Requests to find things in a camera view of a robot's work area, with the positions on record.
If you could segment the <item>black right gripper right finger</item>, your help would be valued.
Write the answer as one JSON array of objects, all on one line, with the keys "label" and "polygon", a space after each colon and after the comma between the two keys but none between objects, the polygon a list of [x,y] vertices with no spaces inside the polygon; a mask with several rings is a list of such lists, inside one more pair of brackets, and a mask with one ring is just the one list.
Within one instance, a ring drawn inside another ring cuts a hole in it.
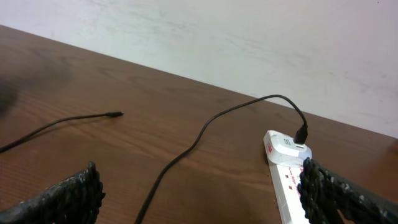
[{"label": "black right gripper right finger", "polygon": [[298,184],[300,203],[310,223],[397,224],[397,204],[322,167],[303,162]]}]

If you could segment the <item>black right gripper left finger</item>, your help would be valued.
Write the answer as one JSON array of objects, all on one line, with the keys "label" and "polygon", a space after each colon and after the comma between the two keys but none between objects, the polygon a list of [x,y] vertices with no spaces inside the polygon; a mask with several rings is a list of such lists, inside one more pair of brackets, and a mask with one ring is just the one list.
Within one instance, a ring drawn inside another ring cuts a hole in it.
[{"label": "black right gripper left finger", "polygon": [[1,211],[1,224],[94,224],[102,206],[103,183],[94,162],[41,194]]}]

